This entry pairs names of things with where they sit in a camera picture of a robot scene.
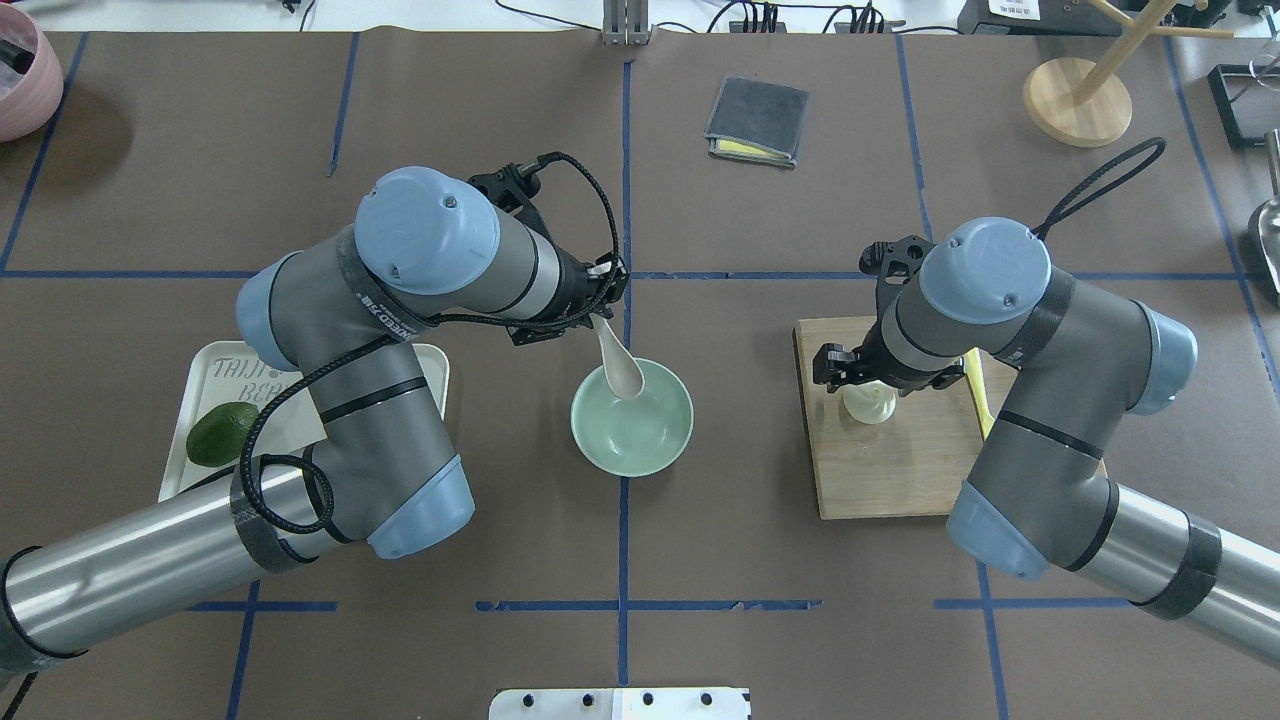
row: green bowl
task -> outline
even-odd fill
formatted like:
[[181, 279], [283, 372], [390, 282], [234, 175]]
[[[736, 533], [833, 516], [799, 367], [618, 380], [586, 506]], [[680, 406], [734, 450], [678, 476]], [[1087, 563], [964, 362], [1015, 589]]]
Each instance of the green bowl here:
[[618, 400], [604, 379], [604, 368], [579, 386], [570, 410], [573, 439], [596, 468], [613, 475], [640, 478], [671, 465], [694, 433], [694, 401], [675, 373], [637, 357], [644, 391]]

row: gray towel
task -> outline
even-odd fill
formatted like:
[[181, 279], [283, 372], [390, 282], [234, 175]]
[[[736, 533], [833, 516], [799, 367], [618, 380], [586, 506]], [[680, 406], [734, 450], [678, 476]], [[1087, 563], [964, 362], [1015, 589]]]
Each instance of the gray towel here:
[[709, 151], [718, 158], [795, 168], [808, 105], [804, 90], [724, 78], [707, 123]]

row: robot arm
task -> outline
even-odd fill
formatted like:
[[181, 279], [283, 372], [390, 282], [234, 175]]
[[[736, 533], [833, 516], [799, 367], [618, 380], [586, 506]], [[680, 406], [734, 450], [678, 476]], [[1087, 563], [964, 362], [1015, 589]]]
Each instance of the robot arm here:
[[[328, 439], [300, 454], [323, 468], [332, 498], [319, 497], [301, 468], [259, 456], [257, 503], [238, 475], [227, 477], [14, 555], [0, 577], [0, 685], [343, 543], [367, 541], [380, 557], [402, 557], [465, 525], [475, 505], [461, 460], [403, 341], [451, 307], [520, 325], [517, 345], [611, 314], [627, 282], [621, 260], [577, 261], [529, 204], [534, 173], [552, 159], [470, 183], [396, 170], [352, 227], [248, 281], [237, 320], [268, 364], [320, 374], [335, 357], [378, 346], [310, 386]], [[517, 205], [541, 232], [502, 211]]]
[[1190, 331], [1055, 268], [1012, 220], [879, 251], [882, 278], [909, 279], [878, 293], [859, 348], [819, 352], [815, 382], [910, 392], [972, 347], [1019, 370], [951, 511], [952, 541], [1024, 579], [1076, 571], [1280, 666], [1280, 555], [1096, 474], [1120, 418], [1164, 409], [1190, 378]]

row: blue joint cap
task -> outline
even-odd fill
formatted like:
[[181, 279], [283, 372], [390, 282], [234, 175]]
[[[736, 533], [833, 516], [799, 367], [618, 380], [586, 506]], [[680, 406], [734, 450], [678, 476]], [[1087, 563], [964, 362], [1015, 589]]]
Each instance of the blue joint cap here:
[[244, 342], [257, 352], [264, 363], [276, 370], [296, 372], [298, 368], [284, 356], [271, 332], [271, 286], [280, 265], [297, 252], [289, 252], [270, 266], [250, 278], [236, 296], [236, 327]]
[[965, 480], [947, 519], [951, 542], [987, 565], [1023, 580], [1038, 580], [1048, 560], [978, 488]]
[[461, 530], [475, 511], [462, 457], [454, 455], [369, 536], [369, 544], [383, 560], [404, 557]]
[[1151, 328], [1151, 370], [1142, 397], [1129, 413], [1153, 415], [1169, 407], [1174, 397], [1187, 387], [1187, 380], [1192, 379], [1192, 372], [1196, 370], [1198, 350], [1196, 336], [1187, 325], [1156, 313], [1142, 302], [1138, 302], [1138, 306], [1142, 307], [1143, 315], [1147, 316], [1147, 327]]
[[498, 211], [479, 190], [430, 168], [383, 176], [356, 211], [356, 250], [384, 283], [444, 295], [480, 277], [498, 254]]
[[1048, 250], [1027, 225], [978, 218], [929, 251], [918, 282], [938, 313], [970, 325], [993, 325], [1034, 307], [1052, 269]]

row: pink pot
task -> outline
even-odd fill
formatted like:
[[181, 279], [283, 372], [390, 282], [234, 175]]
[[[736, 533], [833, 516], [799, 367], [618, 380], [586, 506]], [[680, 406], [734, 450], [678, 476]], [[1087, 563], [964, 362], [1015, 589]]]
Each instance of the pink pot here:
[[0, 142], [6, 142], [40, 129], [54, 117], [63, 99], [63, 67], [45, 33], [13, 5], [0, 4], [0, 36], [27, 50], [36, 46], [27, 74], [8, 92], [0, 90]]

